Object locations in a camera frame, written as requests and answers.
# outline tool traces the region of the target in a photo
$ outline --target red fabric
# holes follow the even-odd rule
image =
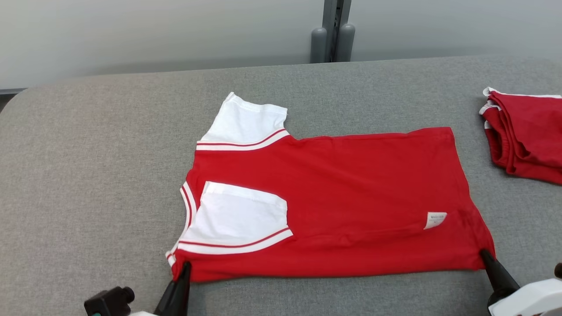
[[[501,107],[482,115],[492,161],[523,178],[562,184],[562,99],[513,96],[492,91]]]
[[[470,199],[450,128],[408,134],[286,136],[250,151],[195,153],[187,175],[199,206],[206,181],[273,193],[287,202],[294,236],[245,254],[176,250],[191,281],[351,277],[482,269],[492,236]],[[428,212],[446,212],[424,229]]]

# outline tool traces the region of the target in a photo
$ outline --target red stripe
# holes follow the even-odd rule
[[[253,242],[253,243],[247,243],[247,244],[245,244],[245,245],[240,245],[240,246],[211,245],[211,244],[209,244],[209,243],[191,242],[191,241],[183,241],[183,240],[180,240],[179,242],[180,242],[180,243],[187,243],[187,244],[189,244],[189,245],[199,245],[199,246],[207,246],[207,247],[241,248],[241,247],[247,247],[247,246],[255,245],[255,244],[257,244],[257,243],[260,243],[260,242],[262,242],[262,241],[264,241],[264,240],[270,239],[270,238],[272,238],[273,236],[278,235],[278,234],[281,234],[282,232],[288,231],[288,230],[289,230],[289,228],[287,227],[287,228],[281,229],[281,230],[278,231],[277,233],[273,233],[273,234],[271,234],[271,235],[269,235],[269,236],[267,236],[267,237],[265,237],[265,238],[263,238],[263,239],[261,239],[261,240],[258,240],[258,241]]]
[[[198,145],[198,146],[199,146],[199,145],[206,145],[206,146],[208,146],[208,145],[228,145],[228,146],[238,146],[238,147],[255,146],[255,145],[259,145],[259,144],[261,144],[261,143],[267,141],[268,139],[270,139],[270,138],[273,137],[274,135],[276,135],[276,134],[278,134],[278,133],[280,133],[280,132],[282,132],[282,131],[284,131],[284,130],[285,130],[285,129],[280,129],[280,130],[278,130],[277,132],[275,132],[275,133],[269,135],[269,136],[268,136],[267,138],[265,138],[263,141],[257,142],[257,143],[254,143],[254,144],[240,145],[240,144],[229,144],[229,143],[199,143],[199,142],[197,142],[197,145]]]
[[[185,200],[187,201],[187,206],[189,207],[189,221],[187,223],[187,227],[189,227],[191,226],[191,203],[189,202],[189,196],[187,195],[184,186],[182,186],[182,190],[183,190],[183,194],[185,194]]]

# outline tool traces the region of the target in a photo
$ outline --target hem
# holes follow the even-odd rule
[[[555,99],[561,99],[562,96],[558,95],[558,94],[538,94],[538,95],[532,95],[532,94],[510,94],[510,93],[503,93],[503,92],[499,92],[498,90],[495,90],[494,88],[490,88],[490,87],[486,87],[486,89],[484,89],[484,91],[482,91],[482,93],[484,94],[485,97],[489,97],[490,94],[492,94],[492,92],[496,92],[499,94],[504,94],[506,96],[518,96],[518,97],[536,97],[536,98],[555,98]]]

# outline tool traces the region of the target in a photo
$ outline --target clothing label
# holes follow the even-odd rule
[[[425,224],[424,229],[438,226],[443,223],[445,217],[447,217],[447,213],[445,212],[427,212],[427,224]]]

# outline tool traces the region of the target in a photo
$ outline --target white sleeve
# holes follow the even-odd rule
[[[215,121],[201,142],[255,143],[283,129],[287,117],[284,107],[258,105],[231,92],[220,107]]]

